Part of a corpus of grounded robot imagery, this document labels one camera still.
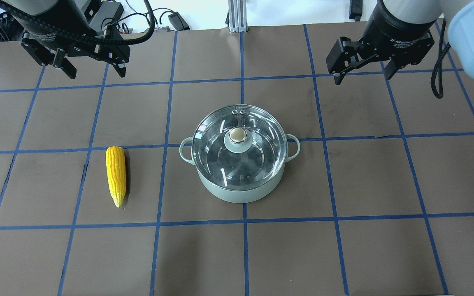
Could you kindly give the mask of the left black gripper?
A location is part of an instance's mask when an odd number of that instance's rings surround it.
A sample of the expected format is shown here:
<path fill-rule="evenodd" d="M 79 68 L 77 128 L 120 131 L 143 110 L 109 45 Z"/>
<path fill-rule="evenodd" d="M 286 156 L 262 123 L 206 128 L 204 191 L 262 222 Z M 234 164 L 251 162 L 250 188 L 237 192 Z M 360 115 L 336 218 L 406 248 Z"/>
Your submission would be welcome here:
<path fill-rule="evenodd" d="M 125 65 L 130 61 L 130 47 L 124 43 L 111 19 L 104 19 L 94 28 L 85 18 L 63 22 L 63 25 L 68 25 L 68 32 L 79 37 L 93 38 L 92 42 L 60 35 L 36 22 L 21 19 L 20 23 L 25 29 L 21 46 L 38 65 L 52 65 L 62 70 L 70 79 L 75 79 L 77 69 L 68 57 L 90 57 L 111 64 L 119 77 L 126 77 Z"/>

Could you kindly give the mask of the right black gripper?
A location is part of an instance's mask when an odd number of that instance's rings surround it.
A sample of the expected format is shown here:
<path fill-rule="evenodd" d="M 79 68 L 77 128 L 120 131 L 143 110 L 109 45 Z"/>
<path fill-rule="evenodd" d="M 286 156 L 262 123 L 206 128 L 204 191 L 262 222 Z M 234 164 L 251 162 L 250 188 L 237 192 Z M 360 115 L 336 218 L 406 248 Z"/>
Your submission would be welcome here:
<path fill-rule="evenodd" d="M 389 81 L 402 66 L 417 65 L 427 56 L 434 43 L 430 32 L 434 22 L 406 22 L 386 6 L 376 6 L 358 40 L 337 39 L 326 58 L 327 69 L 338 86 L 354 69 L 389 60 L 383 69 Z"/>

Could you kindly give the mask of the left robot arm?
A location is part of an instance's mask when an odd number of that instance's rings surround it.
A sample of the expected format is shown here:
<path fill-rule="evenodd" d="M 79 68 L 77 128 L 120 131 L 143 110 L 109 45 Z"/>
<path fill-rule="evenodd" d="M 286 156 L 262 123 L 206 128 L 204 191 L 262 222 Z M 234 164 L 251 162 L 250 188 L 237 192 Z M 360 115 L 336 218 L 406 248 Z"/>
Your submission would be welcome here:
<path fill-rule="evenodd" d="M 127 45 L 75 41 L 38 24 L 43 21 L 78 36 L 121 41 L 122 36 L 114 24 L 124 12 L 121 3 L 101 0 L 9 0 L 7 3 L 31 16 L 26 20 L 11 13 L 24 28 L 21 46 L 38 65 L 51 65 L 75 79 L 77 69 L 68 58 L 90 57 L 111 64 L 120 77 L 126 76 L 125 65 L 130 58 Z"/>

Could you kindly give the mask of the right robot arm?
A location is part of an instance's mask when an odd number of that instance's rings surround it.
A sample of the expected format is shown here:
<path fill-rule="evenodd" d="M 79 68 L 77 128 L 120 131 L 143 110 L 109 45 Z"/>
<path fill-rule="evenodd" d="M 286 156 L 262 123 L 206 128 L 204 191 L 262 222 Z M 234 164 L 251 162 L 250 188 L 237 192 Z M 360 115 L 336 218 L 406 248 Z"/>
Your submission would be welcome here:
<path fill-rule="evenodd" d="M 339 85 L 346 73 L 387 61 L 384 77 L 419 64 L 434 45 L 431 26 L 444 17 L 446 41 L 474 79 L 474 0 L 378 0 L 360 39 L 341 36 L 326 58 Z"/>

